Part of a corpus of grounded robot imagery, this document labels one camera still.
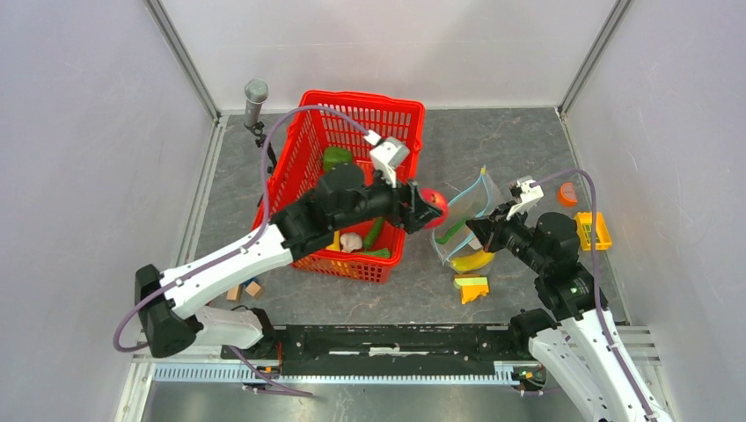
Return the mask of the red apple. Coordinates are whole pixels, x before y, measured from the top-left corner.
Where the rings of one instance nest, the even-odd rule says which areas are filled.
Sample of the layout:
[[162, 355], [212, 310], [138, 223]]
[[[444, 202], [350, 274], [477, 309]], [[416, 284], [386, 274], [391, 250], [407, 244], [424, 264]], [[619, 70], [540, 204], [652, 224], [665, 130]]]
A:
[[441, 225], [449, 216], [449, 206], [446, 198], [437, 190], [431, 188], [424, 188], [421, 190], [421, 197], [428, 204], [436, 207], [440, 211], [440, 215], [431, 220], [426, 226], [426, 229], [434, 229]]

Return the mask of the long green chili pepper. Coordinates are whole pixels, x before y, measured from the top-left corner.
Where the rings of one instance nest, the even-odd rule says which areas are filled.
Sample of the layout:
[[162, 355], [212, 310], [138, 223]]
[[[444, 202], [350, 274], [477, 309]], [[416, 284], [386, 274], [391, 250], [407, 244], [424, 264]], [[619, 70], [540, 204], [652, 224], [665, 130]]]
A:
[[447, 229], [444, 235], [437, 237], [435, 241], [438, 244], [448, 243], [464, 227], [466, 221], [467, 221], [467, 218], [459, 220], [454, 225], [452, 225], [449, 229]]

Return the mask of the clear zip top bag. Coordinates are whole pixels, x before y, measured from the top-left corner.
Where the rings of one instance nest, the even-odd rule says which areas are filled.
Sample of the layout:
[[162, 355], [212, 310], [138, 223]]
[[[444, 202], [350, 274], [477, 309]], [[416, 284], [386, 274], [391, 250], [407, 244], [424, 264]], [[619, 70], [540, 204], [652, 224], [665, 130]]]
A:
[[[482, 166], [475, 181], [448, 202], [448, 219], [431, 231], [430, 241], [442, 265], [455, 271], [450, 264], [452, 258], [467, 256], [482, 249], [479, 246], [479, 242], [465, 225], [446, 244], [438, 244], [435, 239], [444, 235], [447, 229], [461, 219], [467, 218], [469, 220], [489, 216], [503, 201], [503, 195], [487, 172], [487, 167]], [[492, 262], [480, 270], [471, 273], [487, 273]]]

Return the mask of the yellow banana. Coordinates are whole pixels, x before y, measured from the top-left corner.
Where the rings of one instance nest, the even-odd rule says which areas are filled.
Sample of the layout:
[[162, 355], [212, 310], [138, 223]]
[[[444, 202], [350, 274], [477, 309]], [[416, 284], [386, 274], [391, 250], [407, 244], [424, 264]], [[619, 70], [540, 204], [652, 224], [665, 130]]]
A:
[[467, 256], [452, 258], [450, 264], [457, 273], [471, 273], [489, 265], [494, 260], [494, 255], [494, 252], [479, 250]]

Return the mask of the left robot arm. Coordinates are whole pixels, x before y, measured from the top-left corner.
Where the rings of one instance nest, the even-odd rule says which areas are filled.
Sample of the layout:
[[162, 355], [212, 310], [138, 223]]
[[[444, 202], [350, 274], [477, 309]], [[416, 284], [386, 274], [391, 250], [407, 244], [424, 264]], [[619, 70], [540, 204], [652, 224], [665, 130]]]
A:
[[261, 309], [210, 309], [221, 293], [275, 268], [288, 266], [332, 244], [336, 232], [385, 219], [412, 234], [428, 228], [443, 211], [427, 202], [413, 181], [387, 182], [375, 171], [368, 185], [361, 168], [344, 163], [323, 174], [316, 186], [232, 244], [192, 263], [135, 274], [137, 315], [150, 354], [166, 358], [190, 346], [234, 346], [266, 358], [276, 335]]

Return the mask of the white mushroom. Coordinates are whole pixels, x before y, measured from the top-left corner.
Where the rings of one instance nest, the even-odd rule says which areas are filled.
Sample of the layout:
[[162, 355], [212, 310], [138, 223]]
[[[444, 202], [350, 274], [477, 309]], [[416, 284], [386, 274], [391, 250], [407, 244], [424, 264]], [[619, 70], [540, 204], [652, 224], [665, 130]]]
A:
[[363, 238], [356, 233], [344, 233], [340, 235], [340, 250], [345, 253], [353, 253], [364, 248]]

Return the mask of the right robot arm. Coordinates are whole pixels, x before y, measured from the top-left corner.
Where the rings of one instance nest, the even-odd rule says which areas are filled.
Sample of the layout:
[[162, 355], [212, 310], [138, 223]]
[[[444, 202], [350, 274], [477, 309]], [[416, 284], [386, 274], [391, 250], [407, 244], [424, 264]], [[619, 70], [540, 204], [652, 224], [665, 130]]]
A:
[[546, 368], [587, 421], [670, 421], [645, 384], [623, 344], [598, 283], [579, 253], [595, 240], [579, 223], [562, 213], [539, 216], [532, 227], [529, 210], [544, 196], [530, 178], [511, 187], [512, 200], [448, 217], [449, 203], [439, 193], [422, 190], [415, 206], [429, 227], [444, 222], [433, 236], [442, 262], [461, 275], [488, 266], [507, 251], [534, 272], [542, 308], [514, 316], [508, 327], [508, 348], [520, 359], [533, 358]]

